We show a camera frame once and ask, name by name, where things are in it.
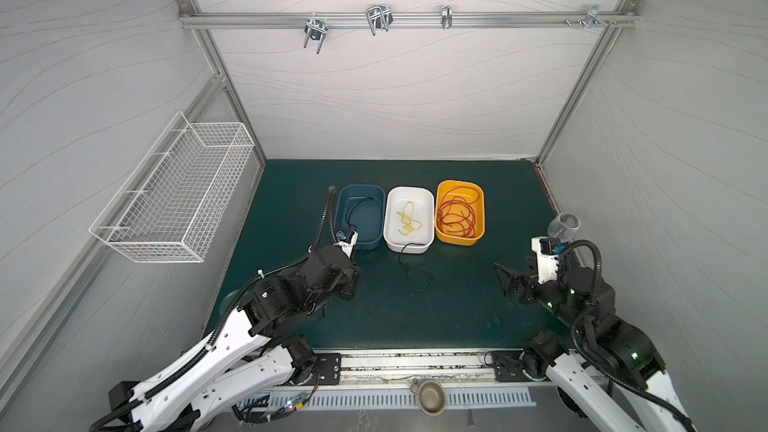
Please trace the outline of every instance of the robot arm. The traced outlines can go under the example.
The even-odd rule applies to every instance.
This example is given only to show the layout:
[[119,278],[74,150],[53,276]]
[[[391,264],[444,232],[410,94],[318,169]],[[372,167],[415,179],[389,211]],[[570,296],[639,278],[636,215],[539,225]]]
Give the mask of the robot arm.
[[[568,254],[578,245],[588,246],[596,255],[594,270],[569,267]],[[505,296],[510,298],[522,289],[521,303],[538,302],[568,326],[576,349],[615,381],[645,430],[693,430],[656,347],[643,331],[617,317],[616,293],[598,273],[601,264],[597,247],[588,241],[568,245],[556,238],[535,237],[532,251],[536,257],[528,258],[527,274],[494,264]],[[551,331],[541,332],[527,342],[520,367],[533,379],[555,382],[601,431],[642,430],[584,372]]]
[[[115,430],[102,428],[113,418],[126,424],[121,432],[196,430],[248,394],[305,380],[316,357],[302,338],[289,338],[265,357],[230,368],[270,337],[297,326],[331,296],[352,300],[360,274],[350,259],[357,233],[341,228],[337,238],[337,244],[313,250],[301,266],[256,281],[241,295],[213,344],[209,335],[151,378],[113,388],[113,413],[91,431]],[[174,375],[178,377],[164,385]]]

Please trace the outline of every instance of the mounting plate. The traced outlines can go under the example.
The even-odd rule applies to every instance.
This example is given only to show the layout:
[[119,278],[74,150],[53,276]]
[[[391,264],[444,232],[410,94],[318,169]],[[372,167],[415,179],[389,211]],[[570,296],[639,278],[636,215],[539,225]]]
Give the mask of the mounting plate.
[[497,382],[533,382],[523,373],[517,350],[494,350],[490,352],[493,361],[493,375]]
[[317,354],[320,385],[339,385],[341,380],[341,354]]

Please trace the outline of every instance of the aluminum frame rail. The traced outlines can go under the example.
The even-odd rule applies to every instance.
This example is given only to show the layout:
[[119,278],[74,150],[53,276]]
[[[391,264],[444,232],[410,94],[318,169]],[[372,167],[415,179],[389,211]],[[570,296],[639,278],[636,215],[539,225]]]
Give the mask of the aluminum frame rail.
[[[441,29],[441,12],[392,12],[393,29]],[[323,22],[328,29],[368,29],[366,13],[280,14],[190,14],[180,16],[185,29],[303,29],[308,19]],[[452,12],[450,28],[518,29],[576,27],[634,27],[640,16],[629,12]]]
[[[639,2],[640,0],[618,0],[616,8],[623,11],[634,12]],[[555,144],[557,144],[560,135],[563,130],[565,130],[565,126],[578,108],[579,103],[581,103],[581,99],[584,98],[584,94],[587,89],[589,89],[589,84],[592,83],[592,79],[600,69],[600,66],[603,65],[610,49],[613,48],[616,43],[616,39],[618,39],[620,32],[621,28],[609,27],[603,29],[603,32],[598,38],[598,42],[594,44],[594,48],[587,59],[587,63],[584,64],[584,68],[581,70],[581,74],[579,74],[579,77],[576,80],[574,88],[565,100],[565,104],[563,104],[557,119],[554,120],[552,128],[547,135],[547,139],[544,140],[542,149],[536,157],[538,166],[543,166],[547,161],[547,158],[552,154]]]

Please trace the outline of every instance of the white plastic tray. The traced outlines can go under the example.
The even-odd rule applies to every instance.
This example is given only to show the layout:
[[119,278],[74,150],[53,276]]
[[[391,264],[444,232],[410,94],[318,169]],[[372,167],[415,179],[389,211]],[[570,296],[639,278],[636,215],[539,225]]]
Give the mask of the white plastic tray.
[[[402,212],[408,202],[413,202],[413,218],[420,221],[422,226],[408,235],[403,235],[401,232],[404,232],[404,229],[398,212]],[[411,207],[408,206],[406,212],[410,211]],[[384,214],[384,240],[391,250],[402,251],[404,254],[423,254],[435,240],[434,224],[435,196],[429,190],[420,187],[395,187],[389,191]]]

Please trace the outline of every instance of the metal hook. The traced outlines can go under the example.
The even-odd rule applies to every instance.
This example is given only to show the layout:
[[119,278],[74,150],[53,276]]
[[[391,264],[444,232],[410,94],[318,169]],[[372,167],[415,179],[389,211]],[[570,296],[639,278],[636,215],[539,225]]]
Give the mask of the metal hook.
[[442,28],[450,29],[453,25],[453,7],[450,5],[442,6]]
[[328,27],[326,27],[326,24],[313,17],[308,19],[306,24],[304,24],[304,32],[306,32],[306,37],[304,37],[304,48],[306,48],[306,44],[310,42],[310,38],[312,40],[319,40],[320,42],[317,43],[317,52],[315,53],[320,53],[322,42],[325,40],[326,34],[328,34]]
[[392,23],[392,10],[388,5],[374,5],[366,10],[368,25],[371,27],[371,34],[376,35],[376,26],[380,26],[384,31],[389,32],[389,24]]

